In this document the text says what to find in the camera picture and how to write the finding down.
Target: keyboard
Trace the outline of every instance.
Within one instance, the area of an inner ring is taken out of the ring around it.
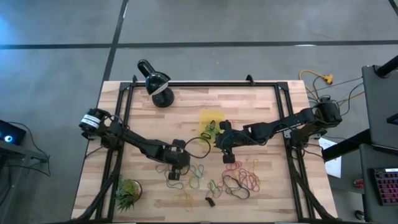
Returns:
[[[398,205],[398,168],[370,169],[380,205]]]

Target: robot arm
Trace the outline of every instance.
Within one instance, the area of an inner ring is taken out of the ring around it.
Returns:
[[[112,120],[109,126],[104,121],[112,116],[101,109],[90,109],[83,117],[79,127],[82,135],[99,136],[101,145],[108,149],[117,149],[127,142],[136,146],[148,159],[172,165],[169,173],[170,180],[180,178],[179,170],[190,165],[190,154],[184,150],[185,141],[174,139],[172,144],[160,140],[146,139],[119,122],[118,118]]]
[[[271,123],[254,123],[243,126],[243,130],[232,129],[231,123],[226,120],[220,122],[224,130],[216,137],[216,147],[224,153],[224,163],[234,163],[235,157],[232,148],[239,146],[265,145],[275,134],[289,132],[289,144],[292,148],[301,147],[308,142],[313,134],[324,135],[326,128],[332,128],[341,122],[340,111],[329,98],[321,98],[314,108],[305,108],[291,116]],[[301,129],[292,129],[305,125]]]

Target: small plant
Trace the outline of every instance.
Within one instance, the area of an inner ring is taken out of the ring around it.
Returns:
[[[118,210],[127,210],[131,206],[134,208],[134,203],[141,197],[141,185],[136,180],[119,179],[118,189],[116,191],[116,200],[118,203]]]

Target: gray concrete floor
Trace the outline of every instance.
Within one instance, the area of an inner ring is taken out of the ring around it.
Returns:
[[[1,1],[0,45],[110,44],[121,3]],[[387,0],[130,0],[119,42],[394,40],[397,22]],[[363,65],[382,64],[397,51],[398,45],[118,49],[110,80],[130,80],[133,74],[142,80],[135,64],[146,58],[174,80],[243,80],[247,74],[296,80],[300,70],[310,69],[332,73],[339,83],[360,77]],[[28,125],[51,155],[52,170],[50,178],[26,175],[11,223],[69,219],[87,145],[78,123],[96,105],[108,54],[109,49],[0,50],[0,119]],[[305,75],[306,84],[313,79]],[[359,83],[320,94],[338,100]],[[317,87],[325,86],[318,81]],[[328,135],[348,138],[367,123],[360,96]],[[345,156],[343,178],[330,177],[345,220],[354,220],[353,211],[362,207],[360,194],[346,191],[354,191],[352,180],[360,177],[358,160],[356,153]]]

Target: butcher block tabletop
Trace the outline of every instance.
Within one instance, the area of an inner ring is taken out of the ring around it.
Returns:
[[[294,113],[309,107],[303,81],[284,81],[289,84]],[[98,108],[114,113],[120,82],[104,82]],[[279,119],[278,107],[273,87],[267,86],[218,86],[218,87],[170,87],[175,100],[168,108],[157,108],[144,87],[134,87],[128,125],[132,131],[147,139],[159,139],[172,143],[174,139],[188,141],[200,135],[200,119],[203,110],[215,110],[232,123],[233,129],[242,129],[245,124],[272,122]],[[126,105],[124,94],[121,117]],[[284,113],[287,107],[281,91]],[[87,154],[100,146],[99,140],[89,143]],[[203,156],[208,146],[203,142],[192,141],[186,146],[191,154]],[[309,146],[306,150],[321,155],[321,149]],[[241,167],[258,176],[258,189],[250,191],[247,199],[240,199],[222,192],[213,198],[214,207],[205,200],[211,197],[208,184],[222,181],[221,174],[226,170],[222,152],[212,147],[204,159],[191,157],[191,164],[203,165],[204,174],[200,179],[193,178],[192,187],[188,184],[193,172],[181,176],[183,189],[170,188],[166,178],[152,161],[141,154],[138,148],[124,145],[121,175],[142,185],[142,196],[134,208],[127,211],[114,210],[114,222],[292,222],[297,221],[294,198],[286,152],[282,134],[276,134],[265,146],[243,146],[233,148],[236,160]],[[81,215],[100,190],[106,160],[106,149],[91,154],[85,159],[72,218]],[[331,194],[325,165],[322,158],[305,154],[305,168],[311,191],[319,202],[333,216],[337,216]],[[308,217],[305,197],[300,191],[304,217]],[[105,217],[109,206],[110,190],[105,198]]]

